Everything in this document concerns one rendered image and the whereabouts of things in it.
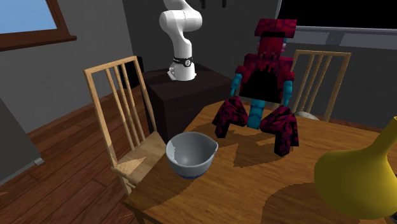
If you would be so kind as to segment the dark robot stand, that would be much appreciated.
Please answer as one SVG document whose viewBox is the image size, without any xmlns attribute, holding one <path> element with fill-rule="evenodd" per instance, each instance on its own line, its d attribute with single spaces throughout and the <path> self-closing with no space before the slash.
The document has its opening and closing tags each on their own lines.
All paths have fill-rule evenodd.
<svg viewBox="0 0 397 224">
<path fill-rule="evenodd" d="M 203 65 L 196 64 L 196 77 L 190 81 L 173 81 L 167 69 L 143 73 L 157 126 L 168 142 L 200 113 L 203 107 L 224 101 L 230 95 L 232 79 Z"/>
</svg>

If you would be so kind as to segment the grey bowl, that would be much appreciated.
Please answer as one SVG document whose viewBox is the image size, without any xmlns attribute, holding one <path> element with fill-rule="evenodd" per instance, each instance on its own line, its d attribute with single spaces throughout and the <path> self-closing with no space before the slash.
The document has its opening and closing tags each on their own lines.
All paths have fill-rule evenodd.
<svg viewBox="0 0 397 224">
<path fill-rule="evenodd" d="M 182 178 L 196 179 L 210 167 L 218 143 L 199 132 L 184 132 L 166 144 L 165 152 L 171 169 Z"/>
</svg>

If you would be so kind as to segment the wooden spindle-back chair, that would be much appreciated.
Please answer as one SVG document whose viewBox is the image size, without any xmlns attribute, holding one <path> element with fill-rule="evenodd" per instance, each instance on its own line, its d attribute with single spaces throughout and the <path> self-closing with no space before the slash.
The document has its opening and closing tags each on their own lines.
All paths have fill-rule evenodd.
<svg viewBox="0 0 397 224">
<path fill-rule="evenodd" d="M 316 119 L 312 112 L 312 108 L 320 94 L 320 88 L 324 82 L 329 79 L 328 69 L 334 60 L 339 61 L 339 67 L 335 69 L 336 75 L 331 80 L 331 93 L 329 98 L 325 100 L 326 109 L 321 116 L 322 121 L 328 122 L 331 119 L 331 113 L 342 85 L 347 67 L 349 65 L 351 52 L 332 52 L 321 50 L 295 50 L 294 53 L 288 53 L 293 57 L 293 65 L 291 70 L 295 72 L 300 84 L 296 92 L 296 97 L 291 103 L 292 112 L 299 116 L 311 117 Z"/>
<path fill-rule="evenodd" d="M 125 64 L 133 62 L 137 72 L 143 100 L 149 113 L 149 124 L 153 126 L 153 132 L 148 136 L 144 134 L 143 125 L 140 121 L 134 95 L 127 77 Z M 92 74 L 104 71 L 106 73 L 112 95 L 115 99 L 120 118 L 125 130 L 130 151 L 118 159 L 109 134 L 101 104 L 97 95 Z M 111 170 L 117 173 L 127 194 L 141 182 L 149 173 L 158 160 L 165 154 L 163 139 L 157 132 L 157 125 L 153 112 L 153 107 L 148 95 L 146 84 L 136 56 L 108 62 L 99 66 L 85 69 L 85 79 L 87 81 L 90 96 L 95 107 L 95 112 L 99 127 L 101 128 L 102 137 L 106 144 L 111 161 Z"/>
</svg>

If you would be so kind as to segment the red and blue blocky figure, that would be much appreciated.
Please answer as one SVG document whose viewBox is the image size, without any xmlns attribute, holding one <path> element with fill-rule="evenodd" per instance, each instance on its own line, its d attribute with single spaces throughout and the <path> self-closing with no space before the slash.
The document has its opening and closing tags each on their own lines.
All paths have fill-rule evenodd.
<svg viewBox="0 0 397 224">
<path fill-rule="evenodd" d="M 288 107 L 295 80 L 293 58 L 281 56 L 296 24 L 296 19 L 260 19 L 254 32 L 260 38 L 257 52 L 247 54 L 236 68 L 230 98 L 212 121 L 218 138 L 226 137 L 233 124 L 273 134 L 274 153 L 281 157 L 299 145 L 296 117 Z"/>
</svg>

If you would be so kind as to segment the wooden dining table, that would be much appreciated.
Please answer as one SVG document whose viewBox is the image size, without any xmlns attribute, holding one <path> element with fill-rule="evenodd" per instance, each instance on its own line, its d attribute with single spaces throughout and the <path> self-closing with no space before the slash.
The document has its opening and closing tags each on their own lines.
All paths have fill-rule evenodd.
<svg viewBox="0 0 397 224">
<path fill-rule="evenodd" d="M 314 166 L 327 151 L 361 149 L 388 136 L 397 140 L 395 123 L 376 133 L 299 118 L 300 144 L 285 157 L 273 152 L 272 135 L 233 125 L 203 176 L 181 178 L 162 157 L 125 205 L 138 224 L 390 224 L 329 207 L 314 186 Z M 397 173 L 397 142 L 388 159 Z"/>
</svg>

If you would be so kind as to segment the dark window with grey sill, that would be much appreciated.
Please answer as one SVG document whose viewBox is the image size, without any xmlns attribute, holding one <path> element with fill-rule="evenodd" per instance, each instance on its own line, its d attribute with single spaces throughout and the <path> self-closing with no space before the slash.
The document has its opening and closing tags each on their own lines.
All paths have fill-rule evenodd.
<svg viewBox="0 0 397 224">
<path fill-rule="evenodd" d="M 397 50 L 397 0 L 278 0 L 297 20 L 292 43 Z"/>
</svg>

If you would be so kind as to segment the yellow vase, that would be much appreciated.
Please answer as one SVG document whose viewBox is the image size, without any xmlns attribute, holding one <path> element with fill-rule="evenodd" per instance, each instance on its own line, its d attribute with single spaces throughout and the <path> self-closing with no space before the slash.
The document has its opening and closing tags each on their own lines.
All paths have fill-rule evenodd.
<svg viewBox="0 0 397 224">
<path fill-rule="evenodd" d="M 397 143 L 397 116 L 368 147 L 335 150 L 314 167 L 318 194 L 338 212 L 361 220 L 385 218 L 397 212 L 397 176 L 387 154 Z"/>
</svg>

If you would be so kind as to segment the grey cabinet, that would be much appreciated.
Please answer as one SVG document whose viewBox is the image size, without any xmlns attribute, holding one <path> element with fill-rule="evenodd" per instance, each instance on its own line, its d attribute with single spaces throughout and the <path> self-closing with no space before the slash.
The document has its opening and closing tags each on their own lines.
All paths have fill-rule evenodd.
<svg viewBox="0 0 397 224">
<path fill-rule="evenodd" d="M 44 160 L 0 98 L 0 186 Z"/>
</svg>

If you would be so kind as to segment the window with brown frame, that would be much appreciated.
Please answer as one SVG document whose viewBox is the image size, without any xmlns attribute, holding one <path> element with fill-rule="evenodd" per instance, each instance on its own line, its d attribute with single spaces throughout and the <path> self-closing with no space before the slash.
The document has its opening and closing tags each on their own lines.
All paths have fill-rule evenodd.
<svg viewBox="0 0 397 224">
<path fill-rule="evenodd" d="M 76 39 L 58 0 L 0 0 L 0 52 Z"/>
</svg>

